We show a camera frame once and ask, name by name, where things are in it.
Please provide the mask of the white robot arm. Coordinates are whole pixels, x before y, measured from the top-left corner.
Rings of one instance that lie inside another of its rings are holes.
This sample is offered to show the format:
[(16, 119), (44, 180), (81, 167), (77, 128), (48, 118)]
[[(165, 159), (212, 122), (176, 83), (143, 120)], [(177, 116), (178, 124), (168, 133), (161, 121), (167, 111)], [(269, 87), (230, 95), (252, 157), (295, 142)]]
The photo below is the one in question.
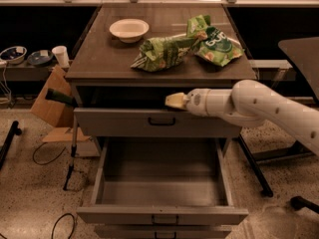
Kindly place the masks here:
[(237, 82), (231, 89), (194, 89), (165, 98), (171, 108), (200, 117), (217, 117), (243, 127), (257, 127), (270, 120), (319, 154), (319, 111), (291, 101), (265, 85)]

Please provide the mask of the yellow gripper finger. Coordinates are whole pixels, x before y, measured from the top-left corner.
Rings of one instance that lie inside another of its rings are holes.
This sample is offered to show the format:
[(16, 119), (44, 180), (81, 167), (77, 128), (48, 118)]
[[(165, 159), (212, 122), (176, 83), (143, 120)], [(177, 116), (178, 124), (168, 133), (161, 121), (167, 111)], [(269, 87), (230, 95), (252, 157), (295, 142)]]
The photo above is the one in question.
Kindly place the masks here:
[(164, 104), (167, 107), (185, 110), (188, 102), (187, 95), (184, 93), (176, 93), (165, 97)]

